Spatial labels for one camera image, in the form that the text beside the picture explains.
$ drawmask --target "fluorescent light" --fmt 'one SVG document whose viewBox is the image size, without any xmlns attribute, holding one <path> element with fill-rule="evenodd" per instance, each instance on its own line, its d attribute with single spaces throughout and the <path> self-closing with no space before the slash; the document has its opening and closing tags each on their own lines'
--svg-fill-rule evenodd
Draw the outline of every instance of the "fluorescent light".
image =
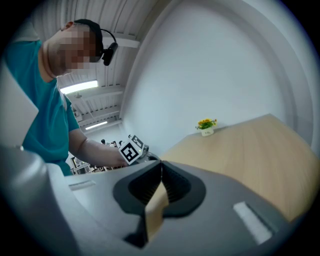
<svg viewBox="0 0 320 256">
<path fill-rule="evenodd" d="M 77 83 L 75 85 L 71 85 L 65 88 L 60 89 L 60 91 L 63 94 L 71 94 L 77 91 L 93 88 L 93 87 L 98 87 L 98 81 L 89 81 L 89 82 L 82 82 L 82 83 Z"/>
<path fill-rule="evenodd" d="M 89 126 L 89 127 L 85 128 L 85 129 L 86 129 L 86 130 L 89 130 L 89 129 L 94 128 L 94 127 L 97 127 L 97 126 L 102 126 L 102 125 L 104 125 L 104 124 L 106 124 L 106 123 L 108 123 L 108 122 L 107 122 L 107 121 L 101 122 L 101 123 L 98 123 L 98 124 Z"/>
</svg>

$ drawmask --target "teal t-shirt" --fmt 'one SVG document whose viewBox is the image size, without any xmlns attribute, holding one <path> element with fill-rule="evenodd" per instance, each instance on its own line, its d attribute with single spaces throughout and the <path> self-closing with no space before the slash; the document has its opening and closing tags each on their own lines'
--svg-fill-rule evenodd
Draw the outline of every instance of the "teal t-shirt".
<svg viewBox="0 0 320 256">
<path fill-rule="evenodd" d="M 60 166 L 65 176 L 71 175 L 66 163 L 69 132 L 79 128 L 66 98 L 67 110 L 57 88 L 57 79 L 44 82 L 38 68 L 41 41 L 15 42 L 7 46 L 4 59 L 15 80 L 39 112 L 23 141 L 25 150 L 40 155 L 46 163 Z"/>
</svg>

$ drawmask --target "light wood tabletop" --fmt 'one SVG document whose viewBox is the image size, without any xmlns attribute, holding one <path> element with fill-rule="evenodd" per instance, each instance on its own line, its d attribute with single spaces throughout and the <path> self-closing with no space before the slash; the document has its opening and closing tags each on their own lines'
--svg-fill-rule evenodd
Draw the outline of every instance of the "light wood tabletop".
<svg viewBox="0 0 320 256">
<path fill-rule="evenodd" d="M 188 135 L 160 158 L 232 177 L 288 221 L 310 208 L 320 184 L 318 157 L 271 114 L 217 129 L 207 137 Z"/>
</svg>

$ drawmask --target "white pot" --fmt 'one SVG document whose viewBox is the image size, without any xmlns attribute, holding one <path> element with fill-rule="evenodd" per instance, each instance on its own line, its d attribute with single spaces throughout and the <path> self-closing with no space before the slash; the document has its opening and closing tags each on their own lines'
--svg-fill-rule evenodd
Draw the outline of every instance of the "white pot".
<svg viewBox="0 0 320 256">
<path fill-rule="evenodd" d="M 202 129 L 201 130 L 201 134 L 202 134 L 203 137 L 209 136 L 209 135 L 211 135 L 213 133 L 214 133 L 214 128 L 212 126 L 207 128 L 207 129 Z"/>
</svg>

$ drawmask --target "ear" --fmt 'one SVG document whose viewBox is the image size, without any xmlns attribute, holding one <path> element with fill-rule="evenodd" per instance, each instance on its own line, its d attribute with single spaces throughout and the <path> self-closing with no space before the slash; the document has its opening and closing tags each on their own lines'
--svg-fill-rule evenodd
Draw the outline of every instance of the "ear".
<svg viewBox="0 0 320 256">
<path fill-rule="evenodd" d="M 61 28 L 61 31 L 67 30 L 68 28 L 72 27 L 75 23 L 73 21 L 69 21 L 67 24 L 64 25 L 63 28 Z"/>
</svg>

